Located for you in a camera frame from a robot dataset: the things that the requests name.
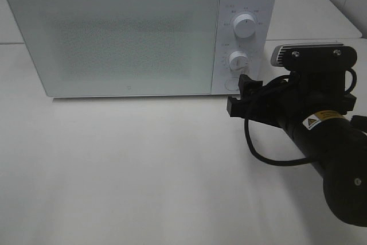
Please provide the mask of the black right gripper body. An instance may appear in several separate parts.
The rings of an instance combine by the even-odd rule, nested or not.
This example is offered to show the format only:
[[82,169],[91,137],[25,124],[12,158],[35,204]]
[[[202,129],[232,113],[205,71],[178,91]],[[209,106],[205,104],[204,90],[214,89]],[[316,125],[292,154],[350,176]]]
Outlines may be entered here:
[[271,126],[286,125],[289,120],[304,119],[323,110],[341,115],[352,111],[357,84],[353,69],[329,73],[291,72],[266,85],[242,74],[240,97],[227,98],[227,112],[234,118],[248,119]]

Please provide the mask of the black-sleeved right robot arm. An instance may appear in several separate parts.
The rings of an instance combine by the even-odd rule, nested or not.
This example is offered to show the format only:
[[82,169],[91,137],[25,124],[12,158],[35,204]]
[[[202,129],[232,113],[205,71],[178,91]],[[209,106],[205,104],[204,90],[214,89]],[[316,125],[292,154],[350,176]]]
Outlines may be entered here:
[[366,226],[366,134],[344,117],[308,129],[306,118],[279,118],[278,123],[305,157],[314,158],[323,178],[323,193],[342,222]]

